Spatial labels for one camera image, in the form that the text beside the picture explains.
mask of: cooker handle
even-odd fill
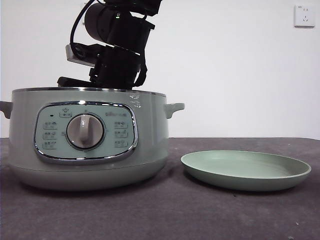
[[[172,103],[172,104],[166,104],[164,105],[164,110],[166,114],[166,118],[170,119],[172,118],[172,115],[180,110],[185,109],[185,104],[184,103]]]
[[[0,101],[0,111],[4,113],[7,119],[10,119],[13,103],[9,101]]]

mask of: plastic plate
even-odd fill
[[[241,191],[292,188],[311,172],[307,163],[252,151],[199,151],[181,158],[186,171],[205,183]]]

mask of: cooker base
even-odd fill
[[[40,189],[92,191],[126,186],[156,175],[166,164],[157,160],[147,164],[94,171],[39,171],[11,165],[21,182]]]

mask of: light green cooker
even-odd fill
[[[24,183],[87,191],[136,183],[168,156],[168,119],[183,103],[164,94],[81,87],[26,88],[1,102],[9,164]]]

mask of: black robotic arm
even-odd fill
[[[66,47],[69,61],[94,67],[89,73],[90,82],[61,77],[59,86],[127,90],[141,86],[147,76],[145,47],[150,31],[155,29],[146,18],[158,13],[161,0],[104,0],[105,3],[93,4],[94,1],[90,0],[77,17]],[[131,12],[144,17],[132,16]],[[84,14],[87,32],[105,46],[74,42]]]

